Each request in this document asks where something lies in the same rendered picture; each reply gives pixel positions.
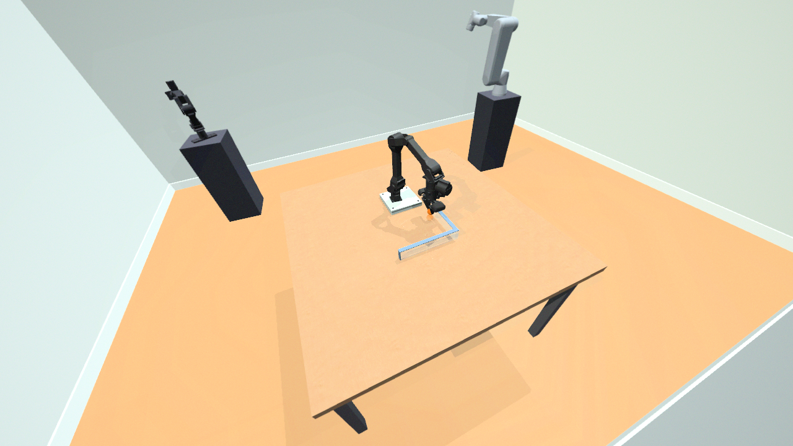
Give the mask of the low clear glass walls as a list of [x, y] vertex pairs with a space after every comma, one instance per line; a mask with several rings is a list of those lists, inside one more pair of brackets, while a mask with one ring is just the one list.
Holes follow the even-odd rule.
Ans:
[[[447, 223], [447, 221], [445, 221], [445, 219], [442, 216], [440, 216], [440, 214], [438, 212], [435, 212], [433, 215], [434, 215], [434, 217], [436, 219], [438, 219], [440, 224], [442, 226], [444, 226], [446, 231], [449, 231], [449, 230], [453, 229]], [[430, 250], [430, 249], [432, 249], [434, 247], [438, 247], [439, 245], [444, 245], [445, 243], [447, 243], [449, 241], [453, 241], [455, 239], [458, 239], [458, 233], [459, 233], [459, 231], [458, 232], [452, 232], [452, 234], [448, 234], [447, 236], [440, 237], [439, 239], [435, 239], [433, 241], [429, 241], [427, 243], [424, 243], [424, 245], [419, 245], [418, 247], [414, 247], [414, 248], [411, 248], [409, 250], [400, 252], [400, 260], [404, 260], [405, 258], [409, 258], [411, 256], [417, 255], [420, 252], [424, 252], [424, 251]]]

